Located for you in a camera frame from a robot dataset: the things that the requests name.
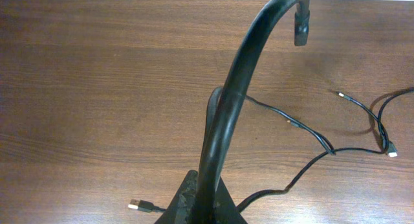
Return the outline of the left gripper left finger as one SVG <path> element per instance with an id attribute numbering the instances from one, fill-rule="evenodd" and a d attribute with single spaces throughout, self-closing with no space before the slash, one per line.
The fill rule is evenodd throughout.
<path id="1" fill-rule="evenodd" d="M 197 171 L 190 170 L 174 195 L 166 211 L 155 224 L 187 224 L 195 202 L 197 189 Z"/>

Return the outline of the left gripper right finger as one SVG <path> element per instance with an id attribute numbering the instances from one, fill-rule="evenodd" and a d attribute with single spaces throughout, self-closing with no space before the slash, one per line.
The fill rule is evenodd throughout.
<path id="1" fill-rule="evenodd" d="M 217 186 L 213 208 L 217 224 L 247 224 L 236 209 L 236 205 L 222 179 L 220 179 Z"/>

